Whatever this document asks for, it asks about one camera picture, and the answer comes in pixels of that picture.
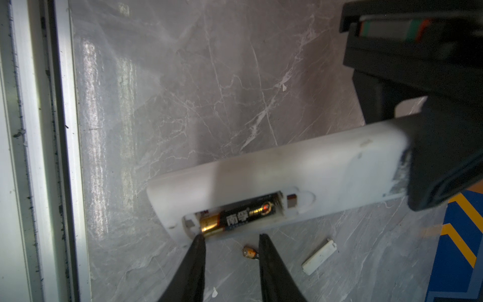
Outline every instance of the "marble surface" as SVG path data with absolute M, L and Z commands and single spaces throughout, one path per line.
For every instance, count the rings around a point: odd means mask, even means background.
M 341 7 L 71 2 L 92 301 L 156 301 L 184 256 L 147 199 L 150 178 L 364 124 Z M 396 200 L 268 234 L 308 301 L 421 301 L 444 209 Z M 327 237 L 338 252 L 305 275 Z M 258 263 L 241 254 L 257 241 L 208 244 L 205 301 L 261 301 Z

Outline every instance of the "battery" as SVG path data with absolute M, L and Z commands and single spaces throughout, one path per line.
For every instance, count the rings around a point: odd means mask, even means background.
M 203 217 L 199 220 L 201 233 L 211 236 L 222 231 L 229 231 L 249 222 L 270 216 L 275 213 L 278 194 L 269 194 L 248 200 L 243 206 L 221 211 L 218 214 Z

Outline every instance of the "yellow stripe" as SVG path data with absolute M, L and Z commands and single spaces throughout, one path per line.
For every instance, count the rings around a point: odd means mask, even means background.
M 449 203 L 457 202 L 458 205 L 465 211 L 466 215 L 473 221 L 477 228 L 480 229 L 480 232 L 483 233 L 483 217 L 475 210 L 475 208 L 471 205 L 471 203 L 463 196 L 463 194 L 459 193 L 458 195 L 454 196 L 450 199 Z
M 473 252 L 469 249 L 467 244 L 463 241 L 463 238 L 458 234 L 455 228 L 451 225 L 451 223 L 443 224 L 443 229 L 441 230 L 442 235 L 449 235 L 451 240 L 455 243 L 456 247 L 459 251 L 465 256 L 468 263 L 471 265 L 472 268 L 475 268 L 476 263 L 476 256 Z

